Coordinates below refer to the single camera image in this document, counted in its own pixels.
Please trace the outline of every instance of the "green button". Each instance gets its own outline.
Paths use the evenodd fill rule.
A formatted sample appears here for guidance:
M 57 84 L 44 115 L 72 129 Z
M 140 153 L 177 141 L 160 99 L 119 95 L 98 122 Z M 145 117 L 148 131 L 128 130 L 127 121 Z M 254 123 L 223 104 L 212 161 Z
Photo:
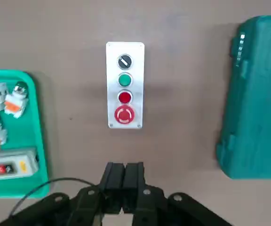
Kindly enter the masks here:
M 121 86 L 126 87 L 129 86 L 131 83 L 131 77 L 129 74 L 122 74 L 119 77 L 119 83 Z

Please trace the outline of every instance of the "green plastic tray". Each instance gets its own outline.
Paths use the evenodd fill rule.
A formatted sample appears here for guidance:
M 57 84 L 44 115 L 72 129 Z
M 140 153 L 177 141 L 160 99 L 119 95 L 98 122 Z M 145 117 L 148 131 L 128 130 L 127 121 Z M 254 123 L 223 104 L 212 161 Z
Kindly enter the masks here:
M 6 82 L 9 92 L 12 92 L 18 81 L 28 85 L 29 102 L 23 115 L 16 119 L 13 115 L 0 112 L 3 127 L 8 131 L 7 143 L 2 145 L 2 151 L 13 148 L 36 147 L 39 159 L 39 170 L 31 177 L 0 180 L 0 198 L 18 198 L 24 196 L 34 187 L 48 180 L 45 151 L 42 141 L 40 117 L 36 98 L 36 89 L 31 77 L 24 72 L 15 70 L 0 70 L 0 82 Z M 42 198 L 49 192 L 45 186 L 32 198 Z

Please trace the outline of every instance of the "red button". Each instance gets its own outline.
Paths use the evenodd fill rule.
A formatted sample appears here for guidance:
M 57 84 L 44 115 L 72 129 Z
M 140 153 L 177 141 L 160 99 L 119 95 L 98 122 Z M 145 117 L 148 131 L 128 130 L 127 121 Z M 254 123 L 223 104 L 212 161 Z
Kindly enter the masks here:
M 122 104 L 128 104 L 130 103 L 131 101 L 131 93 L 128 92 L 128 91 L 122 91 L 120 94 L 119 94 L 119 101 L 122 103 Z
M 0 174 L 6 173 L 6 167 L 4 165 L 0 165 Z
M 121 124 L 128 124 L 132 122 L 135 117 L 135 112 L 129 106 L 120 106 L 115 111 L 115 118 Z

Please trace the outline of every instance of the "wire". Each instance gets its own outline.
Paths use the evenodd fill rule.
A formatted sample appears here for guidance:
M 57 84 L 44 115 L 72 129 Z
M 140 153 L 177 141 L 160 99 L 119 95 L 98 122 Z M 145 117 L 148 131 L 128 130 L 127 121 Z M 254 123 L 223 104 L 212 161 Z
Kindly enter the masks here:
M 87 184 L 87 185 L 90 185 L 90 186 L 95 186 L 97 187 L 99 190 L 100 188 L 91 183 L 91 182 L 88 182 L 86 180 L 83 180 L 83 179 L 79 179 L 79 178 L 56 178 L 56 179 L 52 179 L 52 180 L 48 180 L 47 182 L 37 186 L 36 188 L 32 189 L 31 191 L 29 191 L 20 201 L 17 202 L 17 204 L 12 208 L 12 210 L 10 211 L 9 213 L 9 216 L 8 218 L 12 217 L 14 215 L 14 213 L 16 212 L 16 210 L 20 207 L 20 205 L 30 196 L 32 195 L 33 193 L 37 192 L 38 190 L 40 190 L 42 187 L 48 185 L 48 184 L 51 184 L 51 183 L 54 183 L 54 182 L 58 182 L 58 181 L 78 181 L 78 182 L 81 182 L 81 183 L 84 183 L 84 184 Z

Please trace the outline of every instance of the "green case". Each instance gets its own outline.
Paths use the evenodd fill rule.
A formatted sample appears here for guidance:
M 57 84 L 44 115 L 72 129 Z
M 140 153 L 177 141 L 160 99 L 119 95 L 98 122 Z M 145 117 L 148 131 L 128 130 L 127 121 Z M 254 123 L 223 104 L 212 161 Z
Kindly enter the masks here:
M 231 56 L 217 158 L 231 178 L 271 178 L 271 16 L 243 23 Z
M 7 143 L 1 148 L 2 151 L 7 151 L 15 148 L 36 147 L 39 170 L 31 177 L 0 180 L 0 198 L 22 197 L 34 187 L 48 181 L 34 82 L 27 73 L 16 70 L 0 70 L 0 82 L 6 82 L 10 92 L 18 81 L 24 81 L 28 85 L 29 102 L 24 114 L 18 119 L 15 119 L 13 115 L 6 115 L 3 111 L 0 112 L 3 127 L 8 131 Z M 42 198 L 48 192 L 49 186 L 45 186 L 31 197 Z

